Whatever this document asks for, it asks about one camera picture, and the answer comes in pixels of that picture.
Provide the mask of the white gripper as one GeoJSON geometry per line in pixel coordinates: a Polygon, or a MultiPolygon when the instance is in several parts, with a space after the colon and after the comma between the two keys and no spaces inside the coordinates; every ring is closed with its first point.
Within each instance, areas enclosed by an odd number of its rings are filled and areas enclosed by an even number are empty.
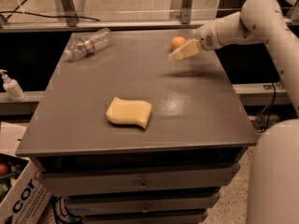
{"type": "Polygon", "coordinates": [[[188,39],[168,56],[170,61],[180,61],[198,54],[201,49],[210,51],[222,48],[217,35],[217,24],[212,21],[192,30],[195,39],[188,39]]]}

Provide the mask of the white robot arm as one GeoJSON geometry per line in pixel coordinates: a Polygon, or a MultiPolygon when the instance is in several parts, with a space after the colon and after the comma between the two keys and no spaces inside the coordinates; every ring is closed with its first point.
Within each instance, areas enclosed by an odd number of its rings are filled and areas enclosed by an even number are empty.
{"type": "MultiPolygon", "coordinates": [[[[277,0],[246,0],[239,12],[192,30],[169,55],[179,61],[202,50],[263,43],[294,108],[299,108],[299,39],[277,0]]],[[[247,224],[299,224],[299,118],[264,132],[253,150],[247,224]]]]}

